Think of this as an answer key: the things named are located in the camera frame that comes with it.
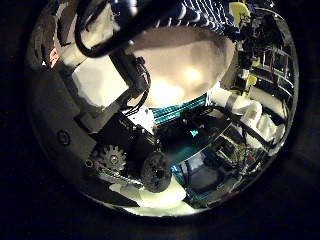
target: metal gear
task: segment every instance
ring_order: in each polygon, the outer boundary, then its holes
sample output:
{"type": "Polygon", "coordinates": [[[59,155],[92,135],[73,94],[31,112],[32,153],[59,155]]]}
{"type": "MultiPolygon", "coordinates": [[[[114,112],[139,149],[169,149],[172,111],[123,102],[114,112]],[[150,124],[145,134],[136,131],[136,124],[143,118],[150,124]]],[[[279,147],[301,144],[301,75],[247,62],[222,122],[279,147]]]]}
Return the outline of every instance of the metal gear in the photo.
{"type": "Polygon", "coordinates": [[[100,152],[100,161],[106,168],[113,171],[121,171],[126,164],[126,154],[118,146],[107,145],[100,152]]]}

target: cable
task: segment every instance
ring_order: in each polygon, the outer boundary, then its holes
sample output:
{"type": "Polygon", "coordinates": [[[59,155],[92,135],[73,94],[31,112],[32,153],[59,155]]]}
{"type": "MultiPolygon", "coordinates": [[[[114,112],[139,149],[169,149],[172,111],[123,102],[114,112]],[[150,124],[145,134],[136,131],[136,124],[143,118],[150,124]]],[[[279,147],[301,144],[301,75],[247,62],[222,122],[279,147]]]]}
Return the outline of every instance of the cable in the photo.
{"type": "Polygon", "coordinates": [[[125,115],[126,116],[131,116],[137,112],[139,112],[139,109],[143,106],[143,104],[146,102],[148,95],[149,95],[149,91],[150,91],[150,87],[151,87],[151,76],[150,73],[148,71],[148,69],[144,66],[144,62],[139,61],[140,58],[137,58],[138,61],[138,66],[140,66],[142,68],[143,73],[146,75],[146,80],[147,80],[147,84],[148,84],[148,88],[144,91],[140,101],[138,102],[138,104],[134,107],[132,107],[125,115]]]}
{"type": "MultiPolygon", "coordinates": [[[[119,32],[115,33],[107,41],[91,49],[84,45],[81,38],[81,26],[83,24],[83,18],[86,10],[83,6],[84,1],[88,0],[82,0],[78,7],[78,17],[75,26],[75,42],[82,54],[90,58],[98,58],[120,48],[123,44],[140,34],[141,31],[154,24],[166,12],[168,12],[182,0],[152,0],[119,32]]],[[[103,6],[105,7],[107,3],[107,0],[103,1],[98,5],[98,8],[103,6]]]]}

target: black plastic part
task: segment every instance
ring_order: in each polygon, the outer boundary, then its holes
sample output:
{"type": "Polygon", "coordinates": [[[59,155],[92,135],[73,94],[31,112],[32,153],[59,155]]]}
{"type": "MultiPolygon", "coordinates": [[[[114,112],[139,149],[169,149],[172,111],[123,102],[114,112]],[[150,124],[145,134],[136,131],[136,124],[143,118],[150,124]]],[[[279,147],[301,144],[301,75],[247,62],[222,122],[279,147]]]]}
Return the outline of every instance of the black plastic part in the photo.
{"type": "Polygon", "coordinates": [[[144,187],[153,193],[166,190],[171,182],[170,161],[160,152],[151,153],[143,163],[141,181],[144,187]]]}

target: striped fabric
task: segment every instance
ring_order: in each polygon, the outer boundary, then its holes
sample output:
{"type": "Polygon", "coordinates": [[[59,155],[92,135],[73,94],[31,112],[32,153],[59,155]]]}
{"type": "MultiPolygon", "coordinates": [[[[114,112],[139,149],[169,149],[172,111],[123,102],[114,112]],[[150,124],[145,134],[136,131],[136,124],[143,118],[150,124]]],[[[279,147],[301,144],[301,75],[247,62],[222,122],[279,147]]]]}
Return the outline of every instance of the striped fabric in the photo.
{"type": "MultiPolygon", "coordinates": [[[[148,2],[149,0],[111,0],[111,8],[116,22],[115,30],[118,31],[127,24],[148,2]]],[[[201,27],[223,35],[224,25],[233,26],[233,21],[233,17],[229,14],[227,1],[184,0],[155,22],[153,27],[201,27]]]]}

